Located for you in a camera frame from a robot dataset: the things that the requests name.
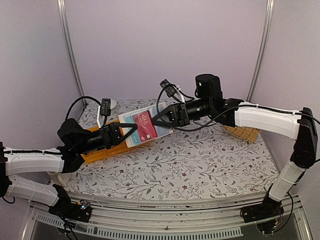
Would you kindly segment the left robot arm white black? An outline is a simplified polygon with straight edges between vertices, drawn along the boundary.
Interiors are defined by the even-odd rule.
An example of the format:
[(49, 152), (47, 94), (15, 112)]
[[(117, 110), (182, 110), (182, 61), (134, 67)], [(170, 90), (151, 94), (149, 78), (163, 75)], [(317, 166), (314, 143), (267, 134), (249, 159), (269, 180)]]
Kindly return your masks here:
[(138, 129), (135, 123), (112, 122), (95, 131), (84, 129), (74, 118), (66, 119), (57, 134), (62, 146), (45, 150), (0, 147), (0, 196), (45, 204), (63, 216), (74, 213), (74, 205), (60, 185), (44, 185), (19, 177), (22, 173), (74, 173), (84, 154), (120, 145)]

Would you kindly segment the yellow left storage bin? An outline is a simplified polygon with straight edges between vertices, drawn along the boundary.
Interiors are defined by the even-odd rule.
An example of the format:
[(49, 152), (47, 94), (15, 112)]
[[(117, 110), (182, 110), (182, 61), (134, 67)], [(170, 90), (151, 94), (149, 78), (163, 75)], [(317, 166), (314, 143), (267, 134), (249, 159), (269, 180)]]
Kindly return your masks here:
[(90, 164), (108, 158), (107, 150), (97, 150), (81, 154), (85, 164)]

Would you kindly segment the woven bamboo tray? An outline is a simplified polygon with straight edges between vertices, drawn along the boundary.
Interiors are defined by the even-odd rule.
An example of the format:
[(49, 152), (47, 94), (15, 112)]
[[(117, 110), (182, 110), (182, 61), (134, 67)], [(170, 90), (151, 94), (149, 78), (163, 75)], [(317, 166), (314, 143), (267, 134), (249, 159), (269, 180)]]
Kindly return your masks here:
[(224, 129), (231, 135), (247, 141), (249, 143), (254, 143), (260, 133), (259, 129), (252, 128), (252, 127), (231, 127), (231, 126), (224, 126)]

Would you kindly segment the front aluminium rail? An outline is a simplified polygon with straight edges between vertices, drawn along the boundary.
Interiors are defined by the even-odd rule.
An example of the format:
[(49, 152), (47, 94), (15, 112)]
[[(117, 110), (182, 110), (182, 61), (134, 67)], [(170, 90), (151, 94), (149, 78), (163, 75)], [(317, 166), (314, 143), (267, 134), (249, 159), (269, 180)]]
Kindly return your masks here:
[(313, 240), (296, 194), (282, 201), (284, 214), (245, 222), (241, 209), (263, 194), (197, 200), (132, 200), (91, 196), (89, 222), (73, 230), (40, 204), (31, 204), (23, 240)]

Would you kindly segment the right aluminium frame post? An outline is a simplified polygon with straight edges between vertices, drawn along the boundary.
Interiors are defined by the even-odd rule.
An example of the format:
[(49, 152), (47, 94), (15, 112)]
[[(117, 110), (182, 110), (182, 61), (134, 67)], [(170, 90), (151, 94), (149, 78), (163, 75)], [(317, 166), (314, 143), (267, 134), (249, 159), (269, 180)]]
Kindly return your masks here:
[(248, 90), (247, 97), (246, 97), (246, 100), (248, 102), (251, 102), (253, 100), (253, 97), (254, 97), (254, 94), (255, 94), (255, 91), (256, 91), (256, 88), (258, 85), (259, 76), (260, 76), (260, 72), (262, 69), (264, 56), (265, 56), (265, 52), (266, 52), (266, 48), (267, 48), (267, 43), (268, 43), (270, 31), (271, 31), (274, 5), (275, 5), (274, 0), (267, 0), (266, 1), (264, 22), (263, 22), (263, 27), (262, 27), (262, 34), (261, 34), (257, 59), (255, 62), (255, 67), (253, 70), (249, 90)]

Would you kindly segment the yellow middle storage bin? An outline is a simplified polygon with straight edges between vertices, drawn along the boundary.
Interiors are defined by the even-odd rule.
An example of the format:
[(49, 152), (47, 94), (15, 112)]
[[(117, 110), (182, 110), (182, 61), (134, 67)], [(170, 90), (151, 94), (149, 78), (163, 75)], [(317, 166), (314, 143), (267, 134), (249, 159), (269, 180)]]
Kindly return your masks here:
[[(116, 138), (121, 138), (125, 135), (121, 126), (117, 126), (114, 133), (116, 134)], [(124, 153), (128, 150), (129, 148), (127, 147), (126, 140), (124, 139), (119, 144), (113, 144), (110, 148), (105, 148), (103, 151), (106, 157), (111, 157), (120, 153)]]

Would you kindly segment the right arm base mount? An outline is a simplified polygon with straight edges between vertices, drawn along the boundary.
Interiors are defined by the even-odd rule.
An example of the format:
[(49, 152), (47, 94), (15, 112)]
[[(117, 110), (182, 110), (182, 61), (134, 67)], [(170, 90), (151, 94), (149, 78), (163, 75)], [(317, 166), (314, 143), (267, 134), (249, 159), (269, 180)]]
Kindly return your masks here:
[(240, 216), (245, 223), (250, 223), (281, 216), (284, 212), (281, 202), (264, 200), (259, 204), (242, 207), (240, 209)]

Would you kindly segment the aluminium frame post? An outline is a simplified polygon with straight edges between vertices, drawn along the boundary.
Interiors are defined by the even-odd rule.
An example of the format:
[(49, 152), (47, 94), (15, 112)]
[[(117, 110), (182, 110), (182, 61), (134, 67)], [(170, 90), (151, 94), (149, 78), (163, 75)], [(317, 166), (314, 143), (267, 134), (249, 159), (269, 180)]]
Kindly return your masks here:
[(58, 9), (62, 35), (64, 38), (66, 52), (67, 52), (68, 60), (70, 63), (73, 79), (75, 82), (75, 87), (78, 95), (80, 97), (83, 97), (85, 95), (85, 91), (81, 82), (81, 78), (80, 78), (80, 74), (79, 74), (79, 70), (78, 70), (78, 66), (77, 66), (77, 62), (74, 54), (74, 49), (72, 45), (72, 39), (71, 39), (70, 28), (69, 28), (68, 17), (67, 17), (67, 10), (66, 10), (66, 1), (57, 0), (56, 2), (57, 2), (57, 9)]
[(263, 22), (263, 27), (262, 27), (262, 34), (261, 34), (257, 59), (255, 62), (255, 67), (253, 70), (249, 90), (248, 90), (247, 97), (246, 97), (246, 100), (248, 102), (251, 102), (253, 100), (253, 97), (254, 97), (254, 94), (255, 94), (255, 91), (256, 91), (256, 88), (258, 85), (259, 76), (260, 76), (260, 72), (262, 69), (264, 56), (265, 56), (265, 52), (266, 52), (266, 48), (267, 48), (267, 43), (268, 43), (270, 31), (271, 31), (274, 5), (275, 5), (274, 0), (267, 0), (266, 1), (264, 22)]

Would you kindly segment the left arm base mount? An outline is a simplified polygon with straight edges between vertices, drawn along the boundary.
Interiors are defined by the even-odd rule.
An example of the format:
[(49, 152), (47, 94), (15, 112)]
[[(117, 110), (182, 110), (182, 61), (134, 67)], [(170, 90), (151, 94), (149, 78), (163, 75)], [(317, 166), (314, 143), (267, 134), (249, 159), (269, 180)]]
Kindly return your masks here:
[(48, 212), (64, 220), (68, 219), (88, 223), (92, 210), (92, 207), (87, 204), (78, 204), (69, 200), (59, 199), (54, 206), (49, 207)]

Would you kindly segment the white ceramic bowl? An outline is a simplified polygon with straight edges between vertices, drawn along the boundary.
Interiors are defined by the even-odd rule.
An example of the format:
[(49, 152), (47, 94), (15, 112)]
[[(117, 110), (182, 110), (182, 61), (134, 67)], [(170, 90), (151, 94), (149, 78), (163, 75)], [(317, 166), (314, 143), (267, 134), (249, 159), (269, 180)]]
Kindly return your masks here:
[(117, 101), (114, 99), (110, 100), (110, 109), (113, 110), (117, 106)]

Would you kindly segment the beige card holder wallet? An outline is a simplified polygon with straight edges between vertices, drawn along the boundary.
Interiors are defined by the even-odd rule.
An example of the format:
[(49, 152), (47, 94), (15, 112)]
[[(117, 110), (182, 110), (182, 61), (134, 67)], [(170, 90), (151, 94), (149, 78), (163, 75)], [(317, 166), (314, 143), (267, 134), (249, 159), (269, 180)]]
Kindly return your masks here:
[(173, 130), (166, 125), (158, 126), (152, 123), (152, 118), (157, 115), (157, 106), (156, 104), (153, 104), (151, 106), (122, 113), (118, 116), (121, 124), (137, 125), (135, 131), (132, 131), (131, 127), (122, 128), (124, 135), (130, 133), (125, 139), (128, 148), (137, 147), (173, 133)]

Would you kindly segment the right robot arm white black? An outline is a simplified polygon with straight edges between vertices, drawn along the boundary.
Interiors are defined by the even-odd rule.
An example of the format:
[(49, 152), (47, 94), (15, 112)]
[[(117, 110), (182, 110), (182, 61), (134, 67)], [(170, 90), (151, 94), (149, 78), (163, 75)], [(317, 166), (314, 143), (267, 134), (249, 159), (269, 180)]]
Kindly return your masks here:
[(305, 171), (318, 161), (316, 124), (319, 121), (307, 107), (300, 111), (283, 110), (237, 98), (225, 99), (220, 78), (213, 74), (200, 74), (195, 77), (195, 83), (197, 99), (181, 99), (164, 110), (158, 109), (152, 123), (185, 132), (191, 121), (208, 116), (212, 122), (227, 127), (254, 128), (295, 140), (289, 161), (269, 188), (265, 202), (258, 208), (262, 218), (269, 218)]

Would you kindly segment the left aluminium frame post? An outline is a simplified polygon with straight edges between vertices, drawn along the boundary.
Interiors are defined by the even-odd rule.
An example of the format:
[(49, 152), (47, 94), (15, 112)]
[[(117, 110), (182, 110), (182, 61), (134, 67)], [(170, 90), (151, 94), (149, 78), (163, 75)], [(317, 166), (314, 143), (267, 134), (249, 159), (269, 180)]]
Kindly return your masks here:
[(66, 10), (66, 1), (57, 0), (56, 2), (57, 2), (57, 9), (58, 9), (62, 35), (64, 38), (66, 52), (67, 52), (68, 60), (70, 63), (73, 79), (75, 82), (75, 87), (78, 95), (80, 97), (83, 97), (85, 95), (85, 91), (81, 82), (81, 78), (80, 78), (80, 74), (79, 74), (79, 70), (78, 70), (78, 66), (77, 66), (77, 62), (74, 54), (74, 49), (72, 45), (72, 39), (71, 39), (70, 28), (69, 28), (68, 17), (67, 17), (67, 10)]

